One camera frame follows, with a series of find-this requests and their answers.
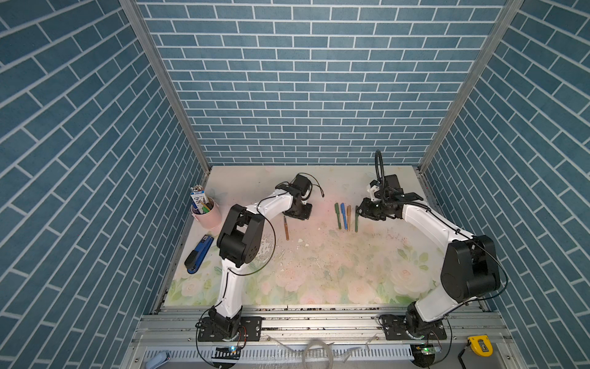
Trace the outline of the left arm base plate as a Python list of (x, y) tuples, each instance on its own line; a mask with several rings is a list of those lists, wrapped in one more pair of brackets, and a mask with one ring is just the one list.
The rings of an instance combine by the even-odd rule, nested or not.
[(261, 338), (263, 318), (238, 314), (234, 318), (226, 318), (218, 313), (212, 318), (209, 313), (195, 324), (198, 330), (198, 341), (221, 342), (233, 341), (238, 335), (246, 343), (259, 341)]

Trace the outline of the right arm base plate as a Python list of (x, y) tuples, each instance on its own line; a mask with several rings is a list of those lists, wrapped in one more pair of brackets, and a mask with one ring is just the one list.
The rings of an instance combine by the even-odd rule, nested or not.
[(443, 321), (424, 322), (410, 315), (381, 315), (377, 319), (387, 341), (447, 339)]

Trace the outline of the light green pen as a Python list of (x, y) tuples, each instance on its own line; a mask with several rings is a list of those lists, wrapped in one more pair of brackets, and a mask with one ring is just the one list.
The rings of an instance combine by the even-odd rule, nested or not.
[(335, 208), (336, 220), (337, 220), (338, 228), (339, 229), (342, 229), (342, 223), (341, 223), (341, 219), (340, 219), (340, 205), (339, 205), (339, 203), (335, 203), (334, 204), (334, 208)]

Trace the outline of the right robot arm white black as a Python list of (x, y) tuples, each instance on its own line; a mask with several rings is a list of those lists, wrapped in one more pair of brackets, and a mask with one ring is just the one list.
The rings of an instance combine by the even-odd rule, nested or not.
[(373, 221), (400, 219), (412, 224), (445, 252), (440, 283), (406, 312), (406, 333), (421, 339), (448, 313), (501, 289), (501, 265), (494, 241), (453, 224), (411, 192), (405, 193), (396, 175), (378, 175), (367, 187), (356, 213)]

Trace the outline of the brown pen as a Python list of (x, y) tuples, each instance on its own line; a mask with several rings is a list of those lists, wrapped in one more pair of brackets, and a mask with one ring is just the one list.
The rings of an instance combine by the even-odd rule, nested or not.
[(284, 215), (284, 230), (285, 230), (285, 238), (287, 241), (289, 241), (290, 240), (289, 227), (288, 227), (287, 217), (285, 215)]
[(347, 229), (349, 232), (351, 232), (352, 230), (352, 223), (353, 223), (353, 218), (352, 218), (352, 209), (351, 209), (351, 205), (349, 204), (347, 206)]

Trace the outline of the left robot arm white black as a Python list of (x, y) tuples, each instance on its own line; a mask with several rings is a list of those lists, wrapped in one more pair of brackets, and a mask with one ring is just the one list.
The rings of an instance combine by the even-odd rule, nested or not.
[(264, 226), (272, 225), (270, 220), (278, 215), (309, 219), (313, 206), (308, 200), (316, 184), (313, 175), (298, 173), (291, 181), (277, 184), (271, 195), (229, 209), (217, 240), (222, 264), (218, 300), (207, 312), (214, 333), (222, 339), (230, 340), (241, 332), (242, 289), (245, 278), (253, 275), (246, 268), (258, 255)]

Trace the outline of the blue pen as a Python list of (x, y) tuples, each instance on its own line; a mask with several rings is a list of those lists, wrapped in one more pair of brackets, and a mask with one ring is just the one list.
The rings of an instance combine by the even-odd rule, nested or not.
[(340, 212), (342, 215), (342, 220), (343, 220), (343, 225), (344, 225), (344, 229), (348, 230), (348, 215), (347, 215), (347, 206), (344, 203), (340, 204)]

